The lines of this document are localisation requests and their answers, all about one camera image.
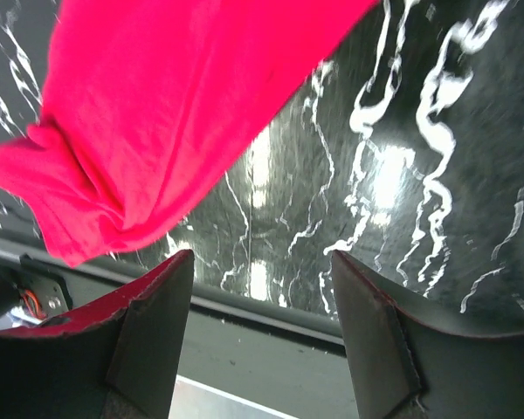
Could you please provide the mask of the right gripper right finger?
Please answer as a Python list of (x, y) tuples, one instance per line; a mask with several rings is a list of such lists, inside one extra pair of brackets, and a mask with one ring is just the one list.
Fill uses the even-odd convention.
[(334, 297), (361, 418), (524, 418), (524, 327), (455, 313), (344, 251)]

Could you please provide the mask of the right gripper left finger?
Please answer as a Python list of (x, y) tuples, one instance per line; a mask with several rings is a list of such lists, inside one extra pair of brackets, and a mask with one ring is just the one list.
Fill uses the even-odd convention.
[(0, 331), (0, 418), (166, 418), (192, 251), (45, 326)]

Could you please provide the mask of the red polo shirt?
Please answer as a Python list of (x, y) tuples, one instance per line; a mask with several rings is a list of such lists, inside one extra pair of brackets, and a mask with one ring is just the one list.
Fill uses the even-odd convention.
[(70, 266), (163, 236), (219, 181), (370, 1), (64, 1), (37, 123), (0, 188)]

